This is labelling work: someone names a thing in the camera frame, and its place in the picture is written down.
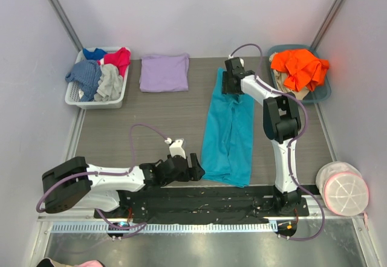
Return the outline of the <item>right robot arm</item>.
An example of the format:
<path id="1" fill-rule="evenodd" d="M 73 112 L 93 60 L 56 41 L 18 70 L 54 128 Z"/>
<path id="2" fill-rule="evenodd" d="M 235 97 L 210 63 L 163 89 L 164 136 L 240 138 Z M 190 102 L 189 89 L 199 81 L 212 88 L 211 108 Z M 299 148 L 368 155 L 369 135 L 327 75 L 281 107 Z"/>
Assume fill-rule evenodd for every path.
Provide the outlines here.
<path id="1" fill-rule="evenodd" d="M 296 176 L 296 138 L 301 129 L 299 105 L 294 97 L 266 84 L 244 61 L 230 57 L 225 61 L 222 93 L 248 95 L 262 106 L 263 130 L 272 142 L 275 155 L 276 179 L 273 211 L 281 216 L 292 213 L 301 203 L 302 193 Z"/>

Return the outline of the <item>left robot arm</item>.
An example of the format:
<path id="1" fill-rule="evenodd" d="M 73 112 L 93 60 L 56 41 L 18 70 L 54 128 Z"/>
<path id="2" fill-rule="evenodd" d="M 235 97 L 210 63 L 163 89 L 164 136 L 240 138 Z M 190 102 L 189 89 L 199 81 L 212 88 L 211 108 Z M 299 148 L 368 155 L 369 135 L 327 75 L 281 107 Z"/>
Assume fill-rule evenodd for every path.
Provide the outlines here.
<path id="1" fill-rule="evenodd" d="M 199 181 L 205 174 L 197 155 L 191 162 L 182 156 L 143 163 L 131 168 L 106 168 L 87 164 L 74 157 L 42 175 L 44 194 L 37 203 L 38 213 L 56 214 L 76 208 L 94 208 L 114 217 L 124 217 L 129 204 L 120 193 L 164 187 L 172 182 Z"/>

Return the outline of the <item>orange t shirt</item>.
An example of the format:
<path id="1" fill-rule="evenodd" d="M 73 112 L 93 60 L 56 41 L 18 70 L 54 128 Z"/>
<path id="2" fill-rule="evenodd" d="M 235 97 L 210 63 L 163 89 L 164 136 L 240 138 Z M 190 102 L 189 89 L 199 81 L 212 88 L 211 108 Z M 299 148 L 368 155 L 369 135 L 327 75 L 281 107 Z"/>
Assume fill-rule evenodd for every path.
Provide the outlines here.
<path id="1" fill-rule="evenodd" d="M 325 84 L 327 71 L 330 68 L 328 60 L 320 59 L 306 49 L 295 49 L 293 57 L 287 62 L 289 77 L 287 87 L 295 86 L 299 91 L 307 87 L 314 91 Z"/>

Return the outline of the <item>teal t shirt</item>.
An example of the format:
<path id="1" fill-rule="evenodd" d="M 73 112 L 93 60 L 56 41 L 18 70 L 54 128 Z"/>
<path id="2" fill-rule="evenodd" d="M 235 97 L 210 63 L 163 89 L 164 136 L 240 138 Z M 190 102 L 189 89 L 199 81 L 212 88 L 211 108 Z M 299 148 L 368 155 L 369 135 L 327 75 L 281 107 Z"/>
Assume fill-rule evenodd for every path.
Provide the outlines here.
<path id="1" fill-rule="evenodd" d="M 255 101 L 249 95 L 222 93 L 218 68 L 201 150 L 204 179 L 236 187 L 250 184 Z"/>

